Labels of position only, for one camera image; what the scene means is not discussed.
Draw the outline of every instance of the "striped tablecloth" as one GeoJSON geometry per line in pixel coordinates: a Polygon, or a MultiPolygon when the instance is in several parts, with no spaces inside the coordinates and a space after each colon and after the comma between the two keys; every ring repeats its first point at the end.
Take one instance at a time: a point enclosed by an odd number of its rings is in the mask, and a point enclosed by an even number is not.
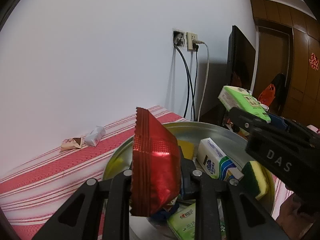
{"type": "MultiPolygon", "coordinates": [[[[186,121],[161,106],[149,110],[161,123],[186,121]]],[[[20,238],[30,240],[87,179],[101,180],[115,149],[134,134],[134,126],[135,114],[105,126],[106,135],[96,147],[62,153],[58,147],[6,174],[0,180],[0,206],[20,238]]],[[[282,182],[275,180],[274,218],[290,194],[282,182]]],[[[102,237],[102,225],[98,239],[102,237]]]]}

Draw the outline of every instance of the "television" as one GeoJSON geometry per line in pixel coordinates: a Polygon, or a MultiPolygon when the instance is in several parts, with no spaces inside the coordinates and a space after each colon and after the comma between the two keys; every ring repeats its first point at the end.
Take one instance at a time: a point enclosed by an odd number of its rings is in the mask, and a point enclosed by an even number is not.
{"type": "Polygon", "coordinates": [[[227,85],[250,90],[256,50],[235,25],[229,36],[227,85]]]}

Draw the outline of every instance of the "red door decoration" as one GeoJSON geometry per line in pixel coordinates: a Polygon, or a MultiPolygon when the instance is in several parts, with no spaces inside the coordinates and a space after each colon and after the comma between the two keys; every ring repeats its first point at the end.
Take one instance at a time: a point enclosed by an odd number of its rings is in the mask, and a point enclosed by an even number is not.
{"type": "Polygon", "coordinates": [[[309,59],[309,62],[313,69],[319,70],[319,59],[314,53],[311,54],[311,59],[309,59]]]}

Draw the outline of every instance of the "round metal tray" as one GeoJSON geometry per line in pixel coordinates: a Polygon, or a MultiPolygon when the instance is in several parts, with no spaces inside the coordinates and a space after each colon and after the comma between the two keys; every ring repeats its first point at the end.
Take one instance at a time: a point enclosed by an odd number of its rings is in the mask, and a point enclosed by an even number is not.
{"type": "MultiPolygon", "coordinates": [[[[248,161],[253,158],[245,152],[247,141],[239,135],[222,127],[201,122],[173,122],[164,124],[178,140],[191,142],[195,145],[195,153],[201,139],[210,137],[229,156],[235,165],[241,170],[248,161]]],[[[113,154],[103,174],[103,180],[111,179],[116,174],[129,168],[132,161],[133,137],[126,140],[113,154]]],[[[268,193],[259,201],[269,214],[273,211],[275,190],[271,173],[263,167],[263,172],[268,180],[270,188],[268,193]]],[[[166,228],[153,224],[147,218],[130,216],[130,235],[133,239],[168,239],[175,238],[172,232],[166,228]]]]}

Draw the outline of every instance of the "green tissue pack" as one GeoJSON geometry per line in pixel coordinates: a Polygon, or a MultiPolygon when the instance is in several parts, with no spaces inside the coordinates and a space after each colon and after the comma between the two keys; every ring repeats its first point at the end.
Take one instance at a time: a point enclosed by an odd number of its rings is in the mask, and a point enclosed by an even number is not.
{"type": "MultiPolygon", "coordinates": [[[[173,214],[167,223],[179,240],[194,240],[196,227],[196,203],[173,214]]],[[[226,239],[226,228],[220,221],[221,240],[226,239]]]]}
{"type": "Polygon", "coordinates": [[[224,86],[218,98],[227,111],[230,111],[232,107],[238,107],[250,114],[260,117],[267,123],[271,122],[270,117],[262,106],[243,88],[224,86]]]}

